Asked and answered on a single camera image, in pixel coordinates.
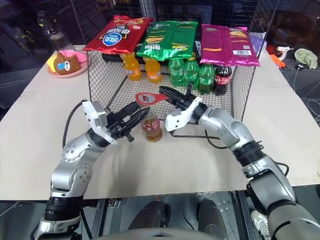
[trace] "orange object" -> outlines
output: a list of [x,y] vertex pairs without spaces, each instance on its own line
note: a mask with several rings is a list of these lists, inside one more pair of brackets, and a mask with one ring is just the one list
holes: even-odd
[[148,80],[154,84],[158,84],[162,81],[161,67],[159,62],[154,58],[144,57],[145,71]]
[[140,81],[142,72],[135,52],[121,53],[120,58],[124,61],[124,69],[128,78],[131,81]]
[[270,54],[270,57],[272,58],[273,62],[278,66],[278,68],[282,69],[286,66],[286,64],[283,61],[279,60],[279,58],[276,55]]

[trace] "plastic bottle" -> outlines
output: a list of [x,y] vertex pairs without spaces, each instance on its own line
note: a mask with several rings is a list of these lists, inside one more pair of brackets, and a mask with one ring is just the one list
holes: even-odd
[[144,57],[143,60],[145,62],[144,67],[145,67],[148,80],[154,84],[160,83],[162,80],[162,75],[161,75],[161,66],[159,62],[154,58],[148,58],[148,57]]
[[189,83],[193,83],[193,89],[197,89],[199,86],[199,64],[196,61],[196,54],[193,52],[192,57],[190,57],[184,64],[184,80],[186,87],[189,86]]
[[46,11],[38,11],[37,15],[37,22],[42,29],[42,33],[57,52],[60,50],[75,49],[68,36],[62,31],[61,26],[56,23],[54,18],[49,16]]
[[149,142],[155,143],[162,138],[160,121],[152,108],[150,108],[148,114],[142,120],[141,127],[145,131],[145,138]]
[[231,80],[232,69],[229,66],[218,66],[215,70],[215,77],[212,90],[216,96],[225,95],[228,84]]
[[205,63],[199,69],[199,87],[201,94],[209,94],[212,91],[212,84],[215,79],[215,69],[212,64]]
[[184,65],[185,63],[182,59],[169,60],[170,80],[174,87],[185,85]]
[[136,59],[135,52],[122,53],[120,54],[120,58],[124,62],[124,69],[128,78],[131,81],[139,81],[141,79],[142,72]]

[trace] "chip bag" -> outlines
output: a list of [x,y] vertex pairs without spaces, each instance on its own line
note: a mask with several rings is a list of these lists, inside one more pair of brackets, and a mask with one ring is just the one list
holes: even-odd
[[260,66],[245,28],[202,24],[200,63]]
[[152,20],[152,17],[116,15],[83,50],[96,50],[105,54],[132,53]]
[[195,21],[159,21],[149,32],[137,55],[159,61],[191,58],[197,25]]

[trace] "white table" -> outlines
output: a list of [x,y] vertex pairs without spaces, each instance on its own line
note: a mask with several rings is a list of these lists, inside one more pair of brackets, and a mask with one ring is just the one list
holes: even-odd
[[[320,182],[319,127],[265,52],[255,76],[244,123],[264,151],[290,166],[292,185]],[[84,72],[68,79],[47,74],[44,65],[0,122],[0,200],[46,200],[52,171],[60,161],[67,116],[76,103],[89,98]],[[67,140],[89,128],[80,108]],[[86,199],[171,193],[239,190],[248,180],[228,150],[205,139],[173,138],[164,129],[158,143],[132,131],[133,143],[121,140],[96,161]],[[188,125],[179,133],[202,134]]]

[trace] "metal wire basket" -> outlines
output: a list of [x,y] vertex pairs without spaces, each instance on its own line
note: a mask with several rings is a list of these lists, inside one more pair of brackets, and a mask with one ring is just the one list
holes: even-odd
[[[87,44],[112,19],[113,15],[132,18],[152,17],[154,22],[198,21],[196,41],[201,41],[201,24],[228,27],[248,27],[250,35],[265,36],[268,33],[279,0],[71,0],[83,41]],[[88,67],[90,100],[99,101],[105,108],[118,111],[135,100],[140,92],[158,93],[159,86],[173,87],[169,78],[168,63],[162,68],[162,82],[154,84],[142,73],[140,81],[130,81],[120,58],[103,58],[98,51],[88,52],[91,65]],[[227,110],[235,119],[242,121],[250,86],[256,67],[235,66],[228,90],[223,96],[213,93],[202,95],[203,103]],[[182,93],[184,87],[176,87]],[[167,102],[157,103],[153,109],[160,119],[173,109]]]

